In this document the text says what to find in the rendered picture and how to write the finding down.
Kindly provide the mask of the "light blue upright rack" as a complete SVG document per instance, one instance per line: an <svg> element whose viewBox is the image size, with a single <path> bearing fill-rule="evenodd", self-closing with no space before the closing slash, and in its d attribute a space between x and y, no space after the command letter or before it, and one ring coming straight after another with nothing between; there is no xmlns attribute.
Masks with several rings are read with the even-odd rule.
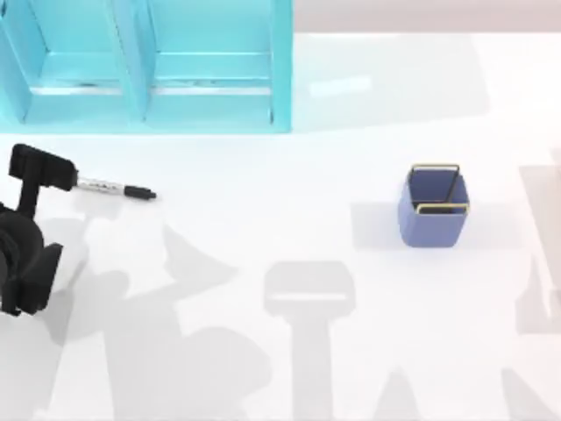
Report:
<svg viewBox="0 0 561 421"><path fill-rule="evenodd" d="M0 0L1 134L289 132L294 0Z"/></svg>

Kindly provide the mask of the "black and white marker pen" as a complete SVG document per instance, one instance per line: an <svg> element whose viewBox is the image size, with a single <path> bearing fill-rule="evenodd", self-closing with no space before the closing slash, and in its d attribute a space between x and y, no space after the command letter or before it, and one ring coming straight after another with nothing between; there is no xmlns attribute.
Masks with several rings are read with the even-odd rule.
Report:
<svg viewBox="0 0 561 421"><path fill-rule="evenodd" d="M150 201L157 198L157 194L149 188L84 177L77 178L75 187L78 189L85 189L113 196L124 196L144 201Z"/></svg>

